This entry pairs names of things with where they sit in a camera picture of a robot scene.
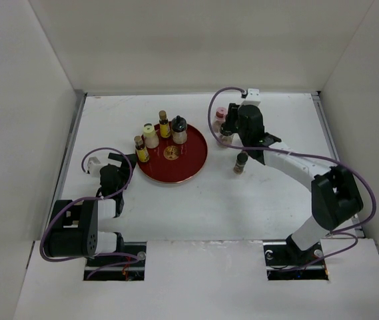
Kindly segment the black grinder salt jar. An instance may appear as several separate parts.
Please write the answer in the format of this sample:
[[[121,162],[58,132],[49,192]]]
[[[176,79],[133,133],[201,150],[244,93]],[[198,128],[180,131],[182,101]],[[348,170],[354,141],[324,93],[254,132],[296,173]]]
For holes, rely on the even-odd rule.
[[[218,131],[218,146],[227,148],[232,145],[234,139],[234,132],[232,130],[228,130],[224,124],[220,126]]]

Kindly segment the yellow label brown bottle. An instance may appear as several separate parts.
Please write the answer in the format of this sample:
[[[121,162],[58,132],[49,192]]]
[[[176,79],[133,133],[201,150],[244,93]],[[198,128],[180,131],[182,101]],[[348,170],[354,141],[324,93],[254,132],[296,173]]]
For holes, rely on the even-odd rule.
[[[147,150],[147,147],[145,145],[143,138],[140,135],[137,135],[134,138],[134,142],[135,142],[136,154],[139,161],[141,163],[147,163],[150,157],[149,157],[149,152]]]

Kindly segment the cream cap spice jar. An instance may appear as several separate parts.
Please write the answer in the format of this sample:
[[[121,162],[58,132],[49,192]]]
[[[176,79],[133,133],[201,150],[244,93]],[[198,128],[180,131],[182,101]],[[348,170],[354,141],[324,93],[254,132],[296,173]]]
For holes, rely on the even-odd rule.
[[[143,138],[147,148],[155,149],[159,146],[159,137],[152,123],[144,124]]]

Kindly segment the black grinder pepper jar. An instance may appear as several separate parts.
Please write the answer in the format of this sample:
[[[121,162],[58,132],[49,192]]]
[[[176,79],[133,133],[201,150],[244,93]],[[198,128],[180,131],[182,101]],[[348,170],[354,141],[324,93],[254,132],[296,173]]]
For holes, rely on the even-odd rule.
[[[172,138],[176,144],[182,145],[187,141],[187,120],[177,115],[171,121]]]

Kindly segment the gold cap yellow bottle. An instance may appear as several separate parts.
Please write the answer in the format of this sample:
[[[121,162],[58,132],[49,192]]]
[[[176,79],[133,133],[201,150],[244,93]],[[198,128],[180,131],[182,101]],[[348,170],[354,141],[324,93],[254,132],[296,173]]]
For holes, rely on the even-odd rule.
[[[170,123],[164,110],[159,111],[159,129],[162,138],[168,139],[171,136]]]

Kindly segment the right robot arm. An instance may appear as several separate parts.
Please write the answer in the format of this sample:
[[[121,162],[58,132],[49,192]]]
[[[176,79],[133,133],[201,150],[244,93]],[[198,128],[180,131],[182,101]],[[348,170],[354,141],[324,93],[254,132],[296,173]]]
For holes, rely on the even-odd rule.
[[[286,239],[285,256],[301,263],[323,237],[359,213],[363,207],[353,174],[341,164],[323,165],[307,156],[296,156],[282,140],[264,128],[255,105],[231,103],[221,133],[238,134],[245,153],[306,187],[311,194],[311,216]]]

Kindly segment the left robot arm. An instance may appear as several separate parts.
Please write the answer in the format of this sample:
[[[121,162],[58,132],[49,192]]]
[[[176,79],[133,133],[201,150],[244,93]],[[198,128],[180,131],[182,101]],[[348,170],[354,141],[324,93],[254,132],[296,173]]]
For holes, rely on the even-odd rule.
[[[123,236],[99,231],[99,222],[115,219],[123,212],[123,191],[129,185],[137,156],[110,153],[108,158],[121,164],[101,165],[95,158],[89,159],[88,172],[99,176],[100,187],[94,197],[75,201],[60,199],[54,203],[39,248],[45,260],[67,261],[102,255],[113,266],[125,260]]]

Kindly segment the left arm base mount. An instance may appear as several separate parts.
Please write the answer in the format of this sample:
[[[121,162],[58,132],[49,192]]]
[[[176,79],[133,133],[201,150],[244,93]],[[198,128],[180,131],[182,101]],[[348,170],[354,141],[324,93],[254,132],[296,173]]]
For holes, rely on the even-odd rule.
[[[102,256],[88,258],[85,263],[84,281],[143,281],[147,253],[146,242],[125,243],[127,256]]]

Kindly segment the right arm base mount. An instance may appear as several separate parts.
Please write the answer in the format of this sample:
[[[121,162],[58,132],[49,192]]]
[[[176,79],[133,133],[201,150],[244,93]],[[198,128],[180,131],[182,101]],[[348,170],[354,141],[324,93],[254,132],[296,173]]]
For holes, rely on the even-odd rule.
[[[263,250],[266,276],[269,281],[328,280],[324,261],[306,266],[323,256],[320,243],[297,257],[288,252],[284,241],[265,241]]]

